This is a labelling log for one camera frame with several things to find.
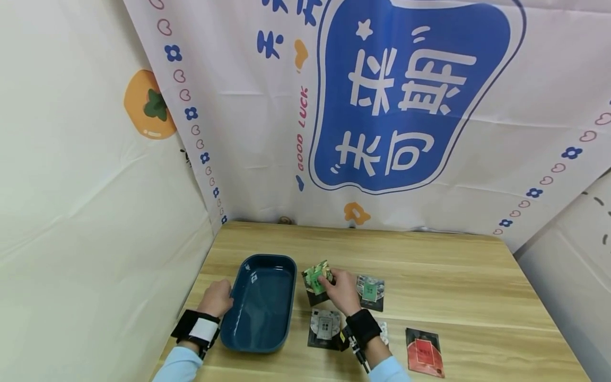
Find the black wristband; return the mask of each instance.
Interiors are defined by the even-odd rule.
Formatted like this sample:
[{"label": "black wristband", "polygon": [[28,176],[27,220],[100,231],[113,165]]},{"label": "black wristband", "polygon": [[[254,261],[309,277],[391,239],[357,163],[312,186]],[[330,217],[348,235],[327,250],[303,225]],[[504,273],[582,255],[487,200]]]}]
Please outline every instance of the black wristband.
[{"label": "black wristband", "polygon": [[350,317],[346,317],[346,324],[352,330],[352,334],[363,350],[367,348],[369,341],[378,337],[382,330],[378,322],[373,318],[369,310],[361,309]]},{"label": "black wristband", "polygon": [[[207,330],[214,330],[214,327],[217,327],[216,332],[211,338],[199,338],[191,334],[191,331],[193,331],[193,328],[200,319],[209,321],[209,323],[206,323],[205,321],[203,322],[206,327],[204,332],[206,332]],[[199,358],[203,359],[208,349],[210,349],[212,345],[214,345],[214,341],[219,336],[220,330],[218,330],[218,324],[220,322],[221,319],[218,317],[214,317],[206,313],[196,312],[194,310],[186,310],[182,317],[180,317],[180,320],[178,321],[176,328],[174,328],[174,330],[172,331],[171,336],[176,338],[176,343],[179,343],[181,341],[189,341],[196,344],[199,347]],[[211,334],[212,332],[208,331],[208,334],[203,337],[210,337]]]}]

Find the hand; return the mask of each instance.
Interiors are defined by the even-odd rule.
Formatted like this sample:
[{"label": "hand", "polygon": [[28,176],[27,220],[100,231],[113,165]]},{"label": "hand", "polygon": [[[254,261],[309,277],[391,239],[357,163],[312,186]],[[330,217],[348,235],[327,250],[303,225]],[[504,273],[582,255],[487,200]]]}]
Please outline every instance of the hand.
[{"label": "hand", "polygon": [[203,293],[197,311],[221,318],[233,306],[233,298],[229,297],[229,293],[231,293],[229,280],[214,281]]},{"label": "hand", "polygon": [[348,271],[335,268],[331,269],[331,274],[335,277],[335,285],[331,285],[323,276],[318,277],[318,282],[326,288],[336,308],[346,317],[352,316],[361,310],[359,294],[356,292],[356,277]]}]

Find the wooden table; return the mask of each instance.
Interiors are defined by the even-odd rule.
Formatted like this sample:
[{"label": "wooden table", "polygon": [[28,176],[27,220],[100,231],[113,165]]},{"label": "wooden table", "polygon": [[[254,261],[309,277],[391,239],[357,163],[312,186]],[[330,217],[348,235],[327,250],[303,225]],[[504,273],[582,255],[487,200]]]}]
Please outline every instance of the wooden table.
[{"label": "wooden table", "polygon": [[[216,237],[184,308],[195,309],[212,281],[233,282],[242,261],[256,253],[289,255],[299,271],[327,259],[331,267],[385,279],[384,312],[372,314],[388,323],[390,349],[405,367],[409,327],[439,334],[448,381],[588,380],[497,238],[230,222]],[[290,333],[279,352],[234,353],[219,340],[196,380],[367,381],[351,352],[307,347],[311,308],[305,292],[298,277]],[[157,368],[174,344],[168,340]],[[413,381],[439,381],[408,373]]]}]

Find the dark blue tray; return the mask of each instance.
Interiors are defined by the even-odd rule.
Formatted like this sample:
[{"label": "dark blue tray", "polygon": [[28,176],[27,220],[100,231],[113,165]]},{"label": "dark blue tray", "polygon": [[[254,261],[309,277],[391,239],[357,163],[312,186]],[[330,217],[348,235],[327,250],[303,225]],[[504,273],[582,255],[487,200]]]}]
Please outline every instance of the dark blue tray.
[{"label": "dark blue tray", "polygon": [[273,353],[288,336],[297,265],[288,256],[252,255],[233,284],[233,308],[221,323],[223,344],[236,351]]}]

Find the person's left hand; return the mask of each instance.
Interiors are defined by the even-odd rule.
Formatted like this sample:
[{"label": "person's left hand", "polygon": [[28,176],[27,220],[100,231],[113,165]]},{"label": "person's left hand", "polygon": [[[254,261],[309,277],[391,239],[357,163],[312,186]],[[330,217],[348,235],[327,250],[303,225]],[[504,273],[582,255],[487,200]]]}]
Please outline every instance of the person's left hand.
[{"label": "person's left hand", "polygon": [[233,298],[229,297],[229,293],[231,293],[229,280],[214,281],[203,293],[197,311],[221,318],[233,306]]}]

